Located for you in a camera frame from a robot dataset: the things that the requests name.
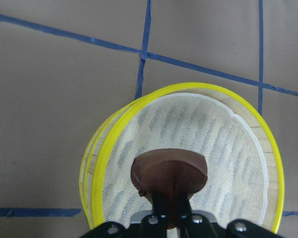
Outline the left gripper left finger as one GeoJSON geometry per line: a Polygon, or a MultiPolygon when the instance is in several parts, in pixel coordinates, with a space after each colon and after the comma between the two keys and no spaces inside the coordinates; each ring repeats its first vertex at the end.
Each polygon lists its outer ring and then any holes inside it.
{"type": "Polygon", "coordinates": [[[167,199],[159,194],[154,193],[151,196],[152,210],[149,215],[142,218],[139,228],[140,238],[166,238],[168,215],[167,199]]]}

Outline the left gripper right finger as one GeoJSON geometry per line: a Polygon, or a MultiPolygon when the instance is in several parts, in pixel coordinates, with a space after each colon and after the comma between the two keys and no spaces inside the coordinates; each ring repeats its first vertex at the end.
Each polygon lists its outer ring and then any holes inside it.
{"type": "Polygon", "coordinates": [[[180,193],[176,198],[176,227],[179,238],[197,238],[195,223],[188,194],[180,193]]]}

